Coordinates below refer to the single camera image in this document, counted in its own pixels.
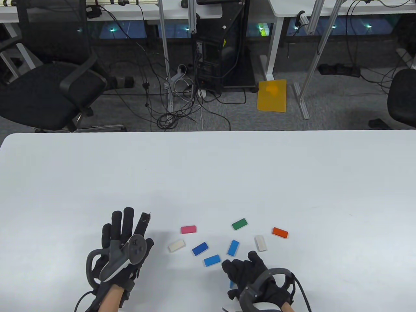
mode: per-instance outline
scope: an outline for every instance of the black office chair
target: black office chair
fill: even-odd
[[[396,121],[416,128],[416,70],[403,69],[393,78],[387,98],[389,115]],[[372,129],[390,130],[381,119],[368,122]]]
[[[85,0],[16,3],[21,35],[0,43],[0,52],[22,43],[43,65],[0,89],[0,116],[51,131],[125,131],[122,124],[79,128],[108,83],[90,49]]]

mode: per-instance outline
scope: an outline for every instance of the chair seat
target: chair seat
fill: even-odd
[[[30,127],[60,130],[80,111],[59,91],[60,82],[76,69],[68,63],[36,67],[0,90],[0,116]],[[87,71],[69,93],[81,107],[88,107],[104,91],[106,83]]]
[[[416,128],[416,70],[404,69],[394,76],[387,108],[393,119]]]

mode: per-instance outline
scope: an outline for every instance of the human hand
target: human hand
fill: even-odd
[[[231,300],[234,298],[240,299],[240,294],[247,284],[254,283],[260,274],[267,270],[263,260],[255,251],[248,253],[248,259],[244,261],[235,259],[232,262],[225,260],[222,263],[224,272],[238,287],[238,289],[228,291],[227,294]],[[271,302],[279,308],[282,308],[286,302],[292,303],[290,293],[277,286],[275,279],[272,277],[261,286],[260,291],[262,295],[257,298],[256,302]]]
[[[114,211],[111,216],[111,224],[105,224],[102,228],[102,238],[101,244],[103,248],[110,247],[111,240],[119,240],[121,245],[120,249],[132,236],[133,231],[133,218],[134,218],[134,209],[127,207],[124,209],[124,218],[123,218],[123,228],[121,228],[121,217],[123,214],[121,211]],[[150,215],[147,213],[142,213],[139,222],[137,223],[134,234],[140,234],[144,236],[147,225],[150,221]],[[154,242],[151,238],[146,239],[147,250],[146,254],[143,257],[142,261],[138,264],[133,265],[129,264],[126,268],[122,269],[119,273],[116,274],[112,279],[107,283],[118,285],[124,288],[127,291],[131,291],[134,286],[133,280],[139,277],[140,269],[143,265],[143,262],[149,255],[149,251],[154,245]],[[99,278],[99,274],[103,267],[108,263],[109,257],[107,255],[102,255],[96,262],[94,269],[92,270],[93,278]]]

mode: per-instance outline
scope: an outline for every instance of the blue block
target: blue block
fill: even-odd
[[[240,243],[236,240],[233,240],[231,242],[230,248],[228,249],[227,255],[230,255],[231,257],[235,257],[235,254],[237,253],[238,246],[240,246]]]
[[[221,259],[219,255],[215,255],[215,256],[204,259],[204,263],[206,267],[209,267],[211,265],[214,265],[220,262],[221,262]]]
[[[207,243],[203,242],[202,244],[200,244],[200,245],[196,246],[194,249],[192,249],[192,252],[195,256],[198,256],[207,249],[208,249]]]

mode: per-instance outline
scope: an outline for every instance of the black power strip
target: black power strip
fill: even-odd
[[[345,66],[344,64],[322,64],[318,66],[318,71],[321,75],[341,75],[355,78],[361,77],[361,70],[358,66]]]

